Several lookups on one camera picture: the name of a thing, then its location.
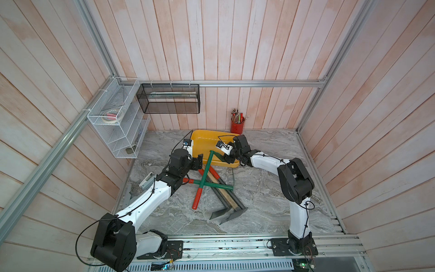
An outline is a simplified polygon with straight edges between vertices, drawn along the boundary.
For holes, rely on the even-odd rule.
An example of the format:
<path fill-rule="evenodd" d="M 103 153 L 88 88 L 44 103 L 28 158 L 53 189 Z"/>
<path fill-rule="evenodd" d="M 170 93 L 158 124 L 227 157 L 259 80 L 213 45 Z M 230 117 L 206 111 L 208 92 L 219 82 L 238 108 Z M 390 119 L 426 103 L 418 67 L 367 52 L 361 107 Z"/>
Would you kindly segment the black mesh wall basket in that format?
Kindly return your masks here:
<path fill-rule="evenodd" d="M 143 83 L 136 93 L 145 114 L 198 114 L 201 96 L 196 84 Z"/>

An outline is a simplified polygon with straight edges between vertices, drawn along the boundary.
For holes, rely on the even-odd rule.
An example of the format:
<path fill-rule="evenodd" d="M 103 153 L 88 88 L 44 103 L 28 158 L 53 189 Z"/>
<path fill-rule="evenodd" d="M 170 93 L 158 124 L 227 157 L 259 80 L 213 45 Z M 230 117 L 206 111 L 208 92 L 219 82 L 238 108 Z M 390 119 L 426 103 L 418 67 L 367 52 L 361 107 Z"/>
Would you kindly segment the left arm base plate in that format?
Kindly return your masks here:
<path fill-rule="evenodd" d="M 164 241 L 155 253 L 147 253 L 137 257 L 137 260 L 173 260 L 182 258 L 184 242 L 182 240 Z"/>

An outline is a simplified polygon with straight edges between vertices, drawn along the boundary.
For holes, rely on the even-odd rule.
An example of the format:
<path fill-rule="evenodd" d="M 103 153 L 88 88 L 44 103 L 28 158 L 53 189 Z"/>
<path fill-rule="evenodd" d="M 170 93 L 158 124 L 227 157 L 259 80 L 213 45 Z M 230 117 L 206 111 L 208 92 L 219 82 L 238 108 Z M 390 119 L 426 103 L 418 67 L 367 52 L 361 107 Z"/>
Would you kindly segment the yellow plastic storage box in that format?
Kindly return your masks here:
<path fill-rule="evenodd" d="M 203 154 L 203 161 L 206 164 L 211 150 L 217 154 L 224 155 L 224 153 L 216 147 L 218 141 L 223 141 L 227 144 L 232 142 L 235 136 L 238 136 L 238 134 L 226 133 L 224 131 L 195 130 L 191 136 L 191 140 L 193 141 L 192 156 L 196 158 L 198 155 Z"/>

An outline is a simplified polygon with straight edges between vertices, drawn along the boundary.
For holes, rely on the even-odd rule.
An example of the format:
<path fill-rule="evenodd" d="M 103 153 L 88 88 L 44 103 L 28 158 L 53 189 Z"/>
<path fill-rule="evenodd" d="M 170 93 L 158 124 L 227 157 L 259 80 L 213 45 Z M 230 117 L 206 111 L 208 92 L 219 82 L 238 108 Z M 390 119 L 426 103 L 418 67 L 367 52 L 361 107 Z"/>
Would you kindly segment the green hoe red grip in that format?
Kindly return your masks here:
<path fill-rule="evenodd" d="M 182 183 L 183 184 L 197 184 L 197 185 L 200 185 L 201 181 L 200 180 L 193 180 L 193 179 L 183 178 L 183 182 Z M 233 190 L 233 186 L 231 186 L 231 185 L 224 185 L 224 184 L 207 182 L 207 181 L 204 183 L 204 187 L 212 187 L 212 188 L 218 188 L 218 189 L 224 189 L 224 190 Z"/>
<path fill-rule="evenodd" d="M 200 202 L 201 195 L 202 195 L 202 192 L 203 192 L 203 187 L 205 186 L 205 183 L 206 183 L 206 177 L 207 177 L 208 171 L 209 171 L 209 169 L 210 169 L 211 162 L 212 162 L 212 160 L 213 160 L 213 156 L 214 156 L 214 154 L 215 154 L 215 151 L 211 150 L 211 151 L 210 151 L 210 155 L 209 155 L 208 160 L 207 160 L 207 163 L 206 163 L 206 165 L 205 165 L 204 174 L 202 175 L 202 179 L 201 179 L 201 181 L 200 181 L 200 183 L 199 183 L 199 188 L 198 188 L 198 190 L 197 190 L 197 193 L 196 193 L 196 196 L 195 196 L 195 199 L 194 199 L 193 205 L 192 205 L 192 209 L 193 209 L 193 210 L 197 210 L 197 208 L 198 208 L 198 204 L 199 204 L 199 202 Z"/>

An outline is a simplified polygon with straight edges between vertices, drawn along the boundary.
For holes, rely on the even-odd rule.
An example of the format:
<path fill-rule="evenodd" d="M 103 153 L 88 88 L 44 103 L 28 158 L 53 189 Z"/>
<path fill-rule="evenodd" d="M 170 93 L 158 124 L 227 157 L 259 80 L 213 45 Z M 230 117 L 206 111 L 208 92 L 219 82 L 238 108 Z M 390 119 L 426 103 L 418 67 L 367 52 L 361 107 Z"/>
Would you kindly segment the pens in red cup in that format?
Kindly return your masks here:
<path fill-rule="evenodd" d="M 233 109 L 231 112 L 231 121 L 233 124 L 243 124 L 249 116 L 245 116 L 238 109 Z"/>

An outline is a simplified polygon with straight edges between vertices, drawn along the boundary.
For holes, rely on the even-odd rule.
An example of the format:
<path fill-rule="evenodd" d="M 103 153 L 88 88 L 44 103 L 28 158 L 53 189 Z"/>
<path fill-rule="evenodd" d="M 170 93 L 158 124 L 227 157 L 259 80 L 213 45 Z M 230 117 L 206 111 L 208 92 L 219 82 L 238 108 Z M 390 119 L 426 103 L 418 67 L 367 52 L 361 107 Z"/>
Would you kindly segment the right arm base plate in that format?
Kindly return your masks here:
<path fill-rule="evenodd" d="M 273 250 L 274 256 L 317 256 L 318 249 L 313 238 L 306 239 L 270 239 L 269 247 Z"/>

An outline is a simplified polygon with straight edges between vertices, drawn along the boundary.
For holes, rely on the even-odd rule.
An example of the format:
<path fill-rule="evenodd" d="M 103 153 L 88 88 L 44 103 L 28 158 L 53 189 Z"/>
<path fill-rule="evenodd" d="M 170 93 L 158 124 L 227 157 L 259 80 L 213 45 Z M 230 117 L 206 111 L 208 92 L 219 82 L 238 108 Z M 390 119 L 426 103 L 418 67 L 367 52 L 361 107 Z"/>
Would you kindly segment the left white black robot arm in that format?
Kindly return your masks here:
<path fill-rule="evenodd" d="M 167 235 L 156 230 L 138 235 L 137 231 L 148 216 L 180 188 L 188 172 L 202 166 L 202 154 L 195 158 L 186 149 L 174 150 L 169 163 L 147 191 L 127 208 L 115 215 L 107 213 L 98 221 L 90 255 L 117 272 L 128 268 L 134 258 L 165 257 Z"/>

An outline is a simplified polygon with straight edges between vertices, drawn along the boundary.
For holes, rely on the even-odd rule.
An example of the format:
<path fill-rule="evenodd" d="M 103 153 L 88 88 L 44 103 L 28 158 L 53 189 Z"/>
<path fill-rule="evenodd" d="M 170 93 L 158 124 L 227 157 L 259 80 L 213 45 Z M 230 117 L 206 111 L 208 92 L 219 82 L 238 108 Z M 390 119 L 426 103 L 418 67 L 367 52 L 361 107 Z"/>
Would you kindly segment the tape roll on shelf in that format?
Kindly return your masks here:
<path fill-rule="evenodd" d="M 122 114 L 118 108 L 109 109 L 102 114 L 101 119 L 105 124 L 115 124 L 122 120 Z"/>

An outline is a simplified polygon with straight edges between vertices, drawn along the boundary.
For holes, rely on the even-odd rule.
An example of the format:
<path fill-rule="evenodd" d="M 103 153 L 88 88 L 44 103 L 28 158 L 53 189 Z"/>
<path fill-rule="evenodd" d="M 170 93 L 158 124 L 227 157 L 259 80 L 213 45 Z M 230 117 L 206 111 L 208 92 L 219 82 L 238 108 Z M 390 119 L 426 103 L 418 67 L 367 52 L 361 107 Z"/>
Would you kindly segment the grey hoe red grip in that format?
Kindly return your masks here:
<path fill-rule="evenodd" d="M 206 180 L 209 183 L 214 183 L 214 184 L 220 185 L 220 182 L 214 177 L 214 175 L 211 172 L 207 173 Z M 226 197 L 226 195 L 223 194 L 223 192 L 226 192 L 224 189 L 215 188 L 215 187 L 212 187 L 211 189 L 213 190 L 213 192 L 215 193 L 215 195 L 217 196 L 219 201 L 224 206 L 223 209 L 212 212 L 210 220 L 213 220 L 213 219 L 216 219 L 216 218 L 221 217 L 221 216 L 225 215 L 226 213 L 228 213 L 230 210 L 232 210 L 232 206 L 228 202 L 228 198 Z"/>
<path fill-rule="evenodd" d="M 240 217 L 243 213 L 245 213 L 248 210 L 248 208 L 239 200 L 239 198 L 235 195 L 235 193 L 232 190 L 226 190 L 226 191 L 230 194 L 232 199 L 238 204 L 238 206 L 240 207 L 240 210 L 235 211 L 232 209 L 232 213 L 226 219 L 223 219 L 221 224 L 223 224 L 225 222 L 229 222 L 231 220 L 234 220 L 234 219 Z"/>

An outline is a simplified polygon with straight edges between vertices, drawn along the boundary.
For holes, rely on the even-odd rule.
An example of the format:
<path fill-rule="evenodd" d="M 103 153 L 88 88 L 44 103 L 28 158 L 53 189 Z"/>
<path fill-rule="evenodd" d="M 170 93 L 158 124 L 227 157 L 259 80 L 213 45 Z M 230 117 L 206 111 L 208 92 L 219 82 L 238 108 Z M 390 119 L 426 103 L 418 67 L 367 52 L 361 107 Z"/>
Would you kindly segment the red pen holder cup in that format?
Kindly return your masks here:
<path fill-rule="evenodd" d="M 231 122 L 230 132 L 233 134 L 243 134 L 245 120 L 240 123 Z"/>

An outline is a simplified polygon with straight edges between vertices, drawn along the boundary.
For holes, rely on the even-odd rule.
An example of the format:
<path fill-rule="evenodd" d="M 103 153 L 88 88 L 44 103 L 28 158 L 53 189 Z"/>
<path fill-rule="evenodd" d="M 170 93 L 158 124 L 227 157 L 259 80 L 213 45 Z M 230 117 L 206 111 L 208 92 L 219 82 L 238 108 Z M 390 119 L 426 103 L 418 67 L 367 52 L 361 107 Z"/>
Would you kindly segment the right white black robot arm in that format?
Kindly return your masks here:
<path fill-rule="evenodd" d="M 290 238 L 302 240 L 310 235 L 309 210 L 314 181 L 301 159 L 281 159 L 252 150 L 244 135 L 234 136 L 229 143 L 218 141 L 216 147 L 224 153 L 223 162 L 230 164 L 237 160 L 242 165 L 277 175 L 284 197 L 291 202 Z"/>

